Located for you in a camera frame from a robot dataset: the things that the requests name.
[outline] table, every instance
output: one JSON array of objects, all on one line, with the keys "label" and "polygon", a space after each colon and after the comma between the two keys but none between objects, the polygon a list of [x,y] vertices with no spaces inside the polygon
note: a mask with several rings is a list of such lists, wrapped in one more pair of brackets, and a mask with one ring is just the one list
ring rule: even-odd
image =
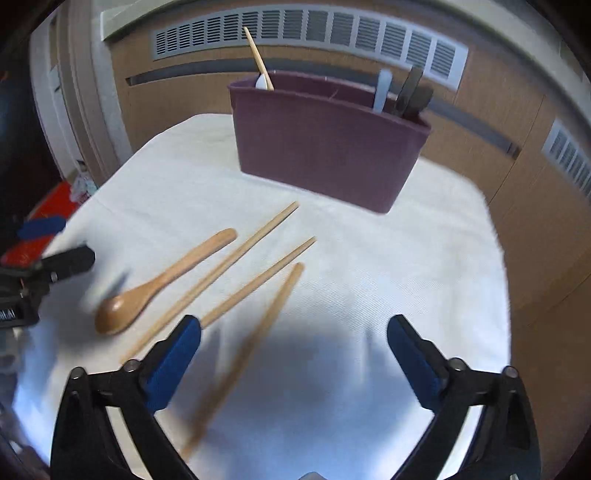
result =
[{"label": "table", "polygon": [[[25,333],[15,411],[46,460],[67,374],[118,368],[119,357],[235,245],[294,200],[300,208],[199,297],[203,315],[307,238],[306,270],[189,465],[204,480],[388,479],[412,451],[423,410],[390,352],[389,318],[404,314],[447,357],[500,371],[509,361],[503,253],[477,188],[419,158],[392,210],[359,207],[239,171],[229,115],[199,115],[157,135],[70,219],[47,254],[87,243],[96,264],[56,284]],[[93,317],[224,228],[239,238],[160,293],[124,333]],[[227,370],[288,269],[205,331],[169,407],[157,419],[173,445],[190,436],[201,396]],[[167,335],[173,326],[162,332]],[[148,477],[110,412],[135,473]],[[473,408],[441,478],[455,472],[478,420]]]}]

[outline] wooden chopstick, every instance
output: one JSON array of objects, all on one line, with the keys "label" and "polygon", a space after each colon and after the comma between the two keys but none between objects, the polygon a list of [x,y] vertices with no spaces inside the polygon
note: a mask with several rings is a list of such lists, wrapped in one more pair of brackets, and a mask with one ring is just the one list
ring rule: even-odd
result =
[{"label": "wooden chopstick", "polygon": [[255,291],[258,287],[263,285],[263,283],[265,283],[267,280],[269,280],[277,272],[279,272],[279,270],[285,268],[289,263],[291,263],[297,257],[299,257],[304,251],[306,251],[312,245],[314,245],[314,242],[316,242],[315,237],[312,237],[309,240],[306,240],[298,248],[296,248],[293,252],[284,256],[281,260],[279,260],[271,268],[265,270],[259,276],[253,278],[249,283],[244,285],[240,290],[238,290],[234,295],[229,297],[225,302],[223,302],[220,305],[218,305],[217,307],[215,307],[211,312],[205,314],[200,319],[201,328],[207,328],[213,322],[215,322],[218,318],[220,318],[224,313],[226,313],[228,310],[235,307],[236,304],[238,304],[238,302],[244,300],[253,291]]},{"label": "wooden chopstick", "polygon": [[160,331],[172,322],[185,308],[202,294],[213,282],[215,282],[222,274],[242,258],[252,247],[254,247],[260,240],[272,232],[278,225],[280,225],[287,217],[289,217],[300,206],[299,203],[293,202],[287,208],[278,213],[270,222],[263,226],[258,232],[250,237],[246,242],[234,250],[222,263],[211,270],[205,277],[203,277],[197,284],[195,284],[182,298],[170,307],[164,315],[162,315],[156,322],[145,332],[135,345],[129,349],[122,357],[121,363],[124,364],[128,359],[135,357],[138,352],[144,348]]},{"label": "wooden chopstick", "polygon": [[244,33],[246,34],[246,39],[248,40],[248,44],[251,47],[252,55],[255,57],[256,66],[259,68],[259,71],[265,77],[265,81],[267,83],[267,90],[275,90],[273,84],[271,83],[271,77],[269,77],[269,72],[267,72],[267,67],[265,67],[265,63],[262,61],[261,54],[258,51],[258,48],[255,45],[255,41],[252,39],[251,33],[248,31],[248,27],[243,27]]},{"label": "wooden chopstick", "polygon": [[232,362],[230,371],[226,374],[222,381],[217,386],[215,386],[215,388],[203,399],[201,406],[197,411],[195,431],[187,444],[181,450],[181,457],[184,460],[189,459],[192,451],[195,450],[199,442],[205,436],[207,432],[207,425],[215,416],[217,411],[221,408],[236,383],[238,383],[238,379],[240,379],[240,376],[246,369],[252,354],[275,323],[279,312],[285,305],[285,302],[289,298],[293,288],[296,286],[296,283],[300,279],[303,271],[303,263],[297,263],[294,266],[290,275],[287,277],[286,281],[281,286],[281,289],[275,296],[273,303],[271,303],[271,306],[265,313],[264,317],[256,326],[255,330],[242,344],[238,354],[236,355],[236,358]]}]

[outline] wall vent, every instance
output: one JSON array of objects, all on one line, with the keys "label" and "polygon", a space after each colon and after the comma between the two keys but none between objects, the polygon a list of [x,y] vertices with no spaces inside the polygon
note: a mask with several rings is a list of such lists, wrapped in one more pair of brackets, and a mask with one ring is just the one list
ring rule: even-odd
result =
[{"label": "wall vent", "polygon": [[542,152],[591,203],[591,163],[559,119],[554,121]]},{"label": "wall vent", "polygon": [[457,90],[468,47],[399,18],[328,5],[264,5],[224,10],[152,32],[154,60],[210,48],[259,45],[336,50],[410,69]]}]

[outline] purple utensil holder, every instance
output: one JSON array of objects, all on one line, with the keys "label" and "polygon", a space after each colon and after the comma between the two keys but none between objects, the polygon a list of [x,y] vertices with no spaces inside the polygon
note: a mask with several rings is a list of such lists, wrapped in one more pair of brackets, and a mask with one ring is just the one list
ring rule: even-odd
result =
[{"label": "purple utensil holder", "polygon": [[241,170],[387,213],[431,126],[373,112],[374,92],[354,83],[269,75],[274,91],[256,89],[257,77],[228,87]]}]

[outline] spoon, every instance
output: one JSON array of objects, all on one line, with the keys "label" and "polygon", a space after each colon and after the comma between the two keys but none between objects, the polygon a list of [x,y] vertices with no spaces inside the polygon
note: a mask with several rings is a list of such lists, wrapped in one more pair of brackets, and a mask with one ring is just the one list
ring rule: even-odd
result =
[{"label": "spoon", "polygon": [[126,329],[160,290],[210,255],[233,242],[237,236],[238,234],[233,228],[222,230],[193,248],[158,277],[132,290],[104,300],[96,312],[96,331],[104,335],[113,335]]}]

